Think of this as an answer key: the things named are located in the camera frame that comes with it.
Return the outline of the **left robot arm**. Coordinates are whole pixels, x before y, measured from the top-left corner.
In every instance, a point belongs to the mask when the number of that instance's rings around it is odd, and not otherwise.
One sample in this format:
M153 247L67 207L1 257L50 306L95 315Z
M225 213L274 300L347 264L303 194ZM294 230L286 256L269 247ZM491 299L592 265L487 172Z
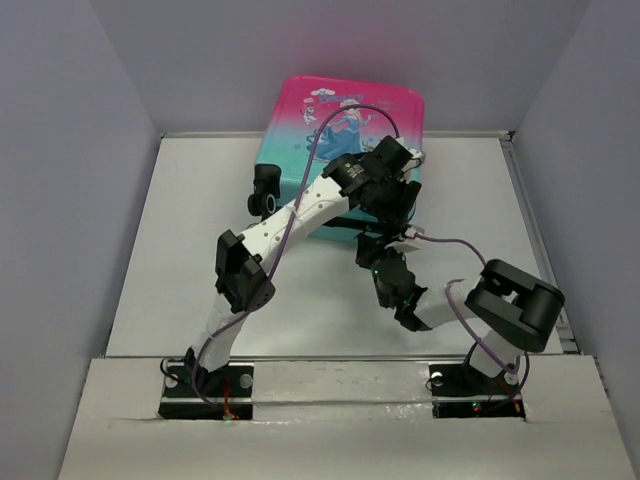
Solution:
M359 266L371 269L402 255L409 216L421 185L409 171L424 160L421 150L386 136L371 151L345 153L331 160L313 181L303 181L297 196L259 224L240 233L224 231L217 240L215 298L206 329L187 350L186 381L209 395L221 383L231 348L246 318L275 295L274 276L287 251L318 228L360 209L382 230L357 234Z

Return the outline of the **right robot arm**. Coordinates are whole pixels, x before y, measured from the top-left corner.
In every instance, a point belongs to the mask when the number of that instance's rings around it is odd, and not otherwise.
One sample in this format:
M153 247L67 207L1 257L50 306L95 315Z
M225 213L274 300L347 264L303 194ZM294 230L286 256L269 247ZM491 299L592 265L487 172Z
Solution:
M467 247L481 263L478 279L420 286L406 253L421 241ZM502 373L516 373L520 357L543 352L566 301L557 287L503 260L486 259L467 240L414 229L398 238L359 234L356 264L371 272L379 305L392 310L404 329L427 332L450 322L463 327L473 344L460 379L473 392L486 390Z

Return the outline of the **pink teal kids suitcase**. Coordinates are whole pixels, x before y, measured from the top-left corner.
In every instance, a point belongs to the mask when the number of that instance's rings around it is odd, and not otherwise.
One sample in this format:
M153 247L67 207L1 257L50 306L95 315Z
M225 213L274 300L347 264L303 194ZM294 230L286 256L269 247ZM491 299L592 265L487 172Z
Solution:
M423 114L422 97L407 88L313 76L288 79L255 160L250 214L260 223L331 160L371 151L387 135L422 150ZM372 216L354 209L310 236L352 242L362 228L368 235L382 230Z

